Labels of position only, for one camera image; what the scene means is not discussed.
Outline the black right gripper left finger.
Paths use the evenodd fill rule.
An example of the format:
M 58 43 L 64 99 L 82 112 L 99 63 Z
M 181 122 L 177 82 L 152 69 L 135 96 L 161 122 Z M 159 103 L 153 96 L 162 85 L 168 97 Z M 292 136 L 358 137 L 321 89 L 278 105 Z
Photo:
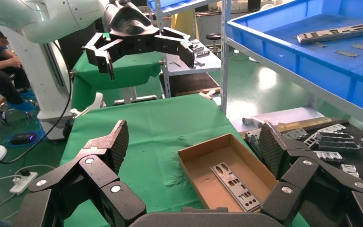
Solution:
M 89 140 L 75 158 L 31 182 L 13 226 L 62 227 L 85 201 L 110 226 L 130 226 L 147 210 L 118 175 L 128 144 L 125 120 L 108 135 Z

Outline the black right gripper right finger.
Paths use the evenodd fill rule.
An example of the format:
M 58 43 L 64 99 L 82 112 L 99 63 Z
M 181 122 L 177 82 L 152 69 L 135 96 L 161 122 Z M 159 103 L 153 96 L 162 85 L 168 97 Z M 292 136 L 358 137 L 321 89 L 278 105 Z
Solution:
M 261 205 L 261 213 L 288 227 L 304 201 L 323 202 L 327 190 L 337 192 L 328 211 L 341 222 L 363 227 L 363 180 L 324 162 L 303 142 L 284 137 L 266 122 L 260 130 L 263 160 L 278 180 Z

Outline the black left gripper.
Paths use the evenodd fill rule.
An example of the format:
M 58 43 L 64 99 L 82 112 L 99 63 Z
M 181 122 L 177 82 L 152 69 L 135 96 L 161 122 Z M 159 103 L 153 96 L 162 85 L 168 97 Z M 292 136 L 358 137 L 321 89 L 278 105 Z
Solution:
M 178 55 L 188 67 L 194 67 L 190 35 L 169 27 L 160 30 L 131 2 L 107 4 L 104 24 L 108 27 L 109 38 L 95 33 L 83 48 L 88 62 L 97 66 L 100 73 L 108 74 L 110 80 L 115 78 L 111 56 L 162 52 Z

